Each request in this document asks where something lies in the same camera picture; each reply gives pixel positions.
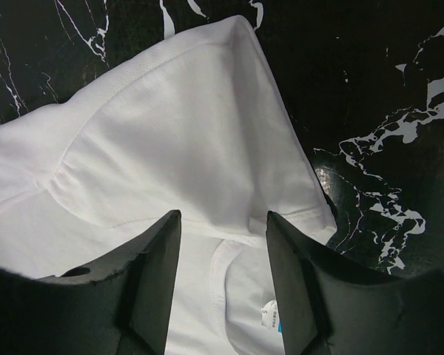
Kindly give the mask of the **white t shirt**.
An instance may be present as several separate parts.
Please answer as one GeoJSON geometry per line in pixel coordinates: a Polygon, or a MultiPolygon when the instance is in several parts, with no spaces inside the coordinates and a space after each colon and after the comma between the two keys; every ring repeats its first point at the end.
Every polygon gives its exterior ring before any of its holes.
{"type": "Polygon", "coordinates": [[[250,23],[179,33],[0,126],[0,267],[61,274],[182,216],[168,354],[282,354],[266,215],[336,223],[250,23]]]}

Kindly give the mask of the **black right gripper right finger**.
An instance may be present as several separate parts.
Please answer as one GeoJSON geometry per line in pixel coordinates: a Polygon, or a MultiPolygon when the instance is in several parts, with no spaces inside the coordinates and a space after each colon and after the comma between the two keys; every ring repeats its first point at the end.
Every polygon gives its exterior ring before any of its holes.
{"type": "Polygon", "coordinates": [[[266,242],[287,354],[444,354],[444,266],[384,274],[275,212],[266,242]]]}

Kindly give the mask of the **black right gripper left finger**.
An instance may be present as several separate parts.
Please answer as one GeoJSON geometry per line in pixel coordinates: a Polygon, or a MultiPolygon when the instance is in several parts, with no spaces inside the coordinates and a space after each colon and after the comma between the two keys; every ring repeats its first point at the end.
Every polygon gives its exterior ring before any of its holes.
{"type": "Polygon", "coordinates": [[[0,354],[162,354],[180,243],[172,210],[60,277],[0,268],[0,354]]]}

